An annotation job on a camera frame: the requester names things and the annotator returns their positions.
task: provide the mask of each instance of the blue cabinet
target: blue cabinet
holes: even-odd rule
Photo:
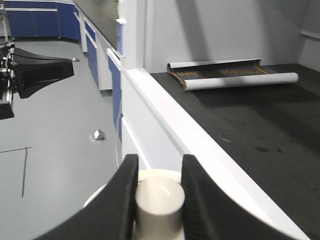
[[[9,10],[7,17],[13,37],[34,37],[36,35],[34,15],[31,11]]]
[[[112,73],[113,123],[118,130],[119,138],[122,139],[121,118],[123,117],[123,114],[120,112],[122,99],[121,72],[110,56],[108,56],[108,66]]]
[[[5,1],[13,37],[80,39],[75,5],[53,1]]]
[[[75,17],[75,34],[76,34],[76,39],[79,41],[80,45],[81,45],[81,31],[80,31],[80,17],[79,17],[79,11],[76,8],[76,6],[74,6],[74,11],[73,11],[73,15]]]
[[[21,9],[55,9],[56,3],[50,1],[5,1],[6,8],[21,8]]]
[[[55,2],[5,1],[13,37],[54,37],[59,35]]]
[[[59,36],[58,14],[56,10],[37,10],[32,13],[34,18],[35,37]]]
[[[77,19],[74,15],[75,6],[73,4],[57,3],[57,9],[60,29],[59,36],[78,40]]]
[[[98,56],[96,44],[96,31],[85,18],[85,35],[86,35],[86,45],[87,45],[87,54],[88,54],[88,63],[91,70],[92,76],[95,80],[96,85],[99,88],[99,72],[98,72]]]
[[[86,45],[87,45],[87,54],[88,54],[88,63],[91,70],[93,79],[95,80],[96,85],[99,88],[99,74],[98,74],[98,58],[97,58],[97,45],[92,40],[92,38],[86,36]]]

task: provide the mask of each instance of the white cylindrical object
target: white cylindrical object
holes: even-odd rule
[[[185,90],[221,89],[259,85],[289,84],[299,79],[295,72],[185,80]]]
[[[173,240],[182,229],[185,193],[180,184],[164,176],[152,176],[137,187],[136,227],[144,240]]]

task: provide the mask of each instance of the black countertop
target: black countertop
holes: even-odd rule
[[[117,9],[113,10],[115,3],[112,0],[74,0],[74,2],[116,49]]]
[[[309,236],[320,240],[320,72],[298,64],[296,84],[184,91],[158,83]]]

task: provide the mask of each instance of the gray floor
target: gray floor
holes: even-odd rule
[[[30,240],[63,222],[117,168],[112,96],[98,90],[79,45],[26,41],[16,46],[80,62],[73,64],[73,77],[28,99],[15,94],[15,118],[0,120],[0,240]],[[90,141],[97,128],[108,140]],[[15,149],[22,150],[3,152]]]

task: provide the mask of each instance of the black funnel-shaped part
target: black funnel-shaped part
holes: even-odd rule
[[[184,155],[183,227],[188,240],[293,240],[227,196],[193,155]]]
[[[35,240],[130,240],[136,214],[138,164],[138,155],[128,154],[85,208]]]
[[[42,56],[17,47],[13,50],[11,69],[21,99],[29,98],[38,90],[74,75],[70,59]]]

